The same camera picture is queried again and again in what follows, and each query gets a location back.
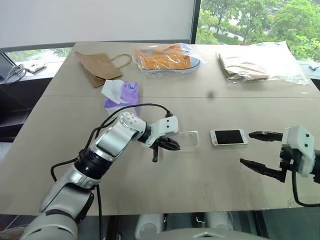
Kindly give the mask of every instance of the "white smartphone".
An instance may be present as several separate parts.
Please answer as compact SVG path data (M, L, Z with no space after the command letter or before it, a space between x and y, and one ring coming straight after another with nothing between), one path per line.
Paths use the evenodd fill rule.
M210 131L212 144L220 145L241 145L248 144L248 139L243 129L220 130L212 129Z

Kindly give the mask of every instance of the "purple tissue box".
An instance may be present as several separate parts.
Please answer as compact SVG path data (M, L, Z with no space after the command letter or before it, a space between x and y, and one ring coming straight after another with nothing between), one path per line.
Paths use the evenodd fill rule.
M116 110L130 105L135 105L140 103L140 90L137 82L134 81L124 81L121 99L126 101L127 103L115 103L114 101L106 98L104 103L104 109L107 111L109 115L114 113ZM140 107L127 108L123 110L125 112L131 112L135 115L139 115Z

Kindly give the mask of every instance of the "clear plastic bag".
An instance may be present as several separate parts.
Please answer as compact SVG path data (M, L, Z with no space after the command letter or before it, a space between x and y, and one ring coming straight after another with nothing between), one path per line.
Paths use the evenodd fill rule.
M187 74L197 70L202 59L190 45L175 43L136 48L135 62L146 74L165 72Z
M284 80L309 84L285 41L262 42L218 53L227 81L232 84Z

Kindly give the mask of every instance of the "cable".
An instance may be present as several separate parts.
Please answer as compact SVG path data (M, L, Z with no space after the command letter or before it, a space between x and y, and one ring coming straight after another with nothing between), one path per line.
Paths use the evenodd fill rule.
M109 122L105 127L108 127L108 126L110 126L111 124L113 124L115 120L116 120L116 118L113 119L111 122ZM84 146L83 149L87 149L87 148L89 147L89 145L90 145L90 143L91 143L91 141L92 141L92 138L94 137L95 131L98 130L99 128L100 128L100 127L96 127L96 128L94 128L94 129L92 130L92 132L90 133L89 139L88 139L88 141L86 142L86 144L85 144L85 146Z
M53 166L51 167L51 169L50 169L50 173L51 173L51 176L52 176L53 180L54 180L55 182L57 181L57 178L56 178L56 175L55 175L55 168L56 168L56 167L73 163L73 162L75 162L76 160L77 160L77 158L74 158L74 159L72 159L72 160L59 162L59 163L53 165Z
M17 82L19 82L25 75L27 74L27 69L25 69L25 65L20 64L18 66L13 66L9 73L5 76L4 78L4 84L9 85L9 84L15 84ZM18 79L12 81L12 82L8 82L10 78L12 78L13 76L18 75Z
M88 139L88 142L87 144L85 145L85 149L88 148L94 134L95 134L95 131L96 134L95 134L95 138L97 138L99 136L99 133L100 133L100 130L101 129L104 129L106 127L108 127L110 124L106 124L107 121L109 121L114 115L116 115L117 113L119 113L120 111L124 110L124 109L129 109L129 108L135 108L135 107L142 107L142 106L154 106L154 107L159 107L159 108L162 108L166 111L166 117L171 117L172 116L172 113L164 106L160 105L160 104L155 104L155 103L141 103L141 104L135 104L135 105L130 105L130 106L124 106L122 108L119 108L118 110L116 110L115 112L113 112L109 117L107 117L99 127L96 127L95 129L92 130L91 134L90 134L90 137Z
M298 190L297 190L297 174L296 169L292 169L292 191L293 191L293 197L297 204L303 206L303 207L320 207L320 203L303 203L298 198Z
M154 107L159 107L159 108L162 108L166 111L166 117L171 117L172 116L172 113L164 106L160 105L160 104L155 104L155 103L141 103L141 104L135 104L135 105L130 105L130 106L124 106L122 108L119 108L118 110L116 110L115 112L113 112L109 117L107 117L99 127L96 127L92 130L90 136L89 136L89 139L88 141L86 142L85 146L84 146L84 149L87 149L92 141L92 138L94 137L94 134L95 134L95 137L94 139L96 139L98 136L99 136L99 133L100 133L100 130L101 129L104 129L108 126L110 126L115 120L113 119L112 121L110 121L109 123L106 124L106 122L108 122L114 115L116 115L117 113L119 113L120 111L124 110L124 109L128 109L128 108L135 108L135 107L141 107L141 106L154 106ZM70 164L70 163L73 163L77 160L77 158L74 158L72 160L69 160L69 161L64 161L64 162L60 162L60 163L57 163L55 165L53 165L50 169L50 172L51 172L51 176L53 178L53 180L56 182L57 181L57 178L55 176L55 172L54 172L54 169L56 167L59 167L59 166L62 166L62 165L66 165L66 164ZM96 186L96 195L97 195L97 199L98 199L98 212L99 212L99 239L100 240L103 240L103 216L102 216L102 203L101 203L101 194L100 194L100 187L99 187L99 184Z
M104 230L103 230L103 219L102 219L102 203L99 184L96 186L96 196L98 198L98 211L99 211L99 239L103 240Z

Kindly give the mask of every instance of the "robotic arm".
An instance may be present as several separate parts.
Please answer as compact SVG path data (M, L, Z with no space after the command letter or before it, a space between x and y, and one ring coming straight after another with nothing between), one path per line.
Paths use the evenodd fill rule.
M180 149L179 144L168 137L178 131L176 116L147 125L130 112L121 113L113 127L79 152L74 164L44 196L41 214L26 228L21 239L77 239L77 223L85 218L94 200L92 190L129 142L139 141L143 147L153 149L152 161L157 162L159 147L171 151Z
M280 151L280 168L275 170L266 165L240 158L240 162L253 171L275 178L284 183L287 171L292 172L292 190L294 200L303 207L320 207L320 203L303 203L298 198L296 173L307 178L314 175L313 181L320 184L320 151L315 150L315 138L303 126L297 125L286 128L284 133L270 131L255 131L249 137L265 142L279 141L282 143Z

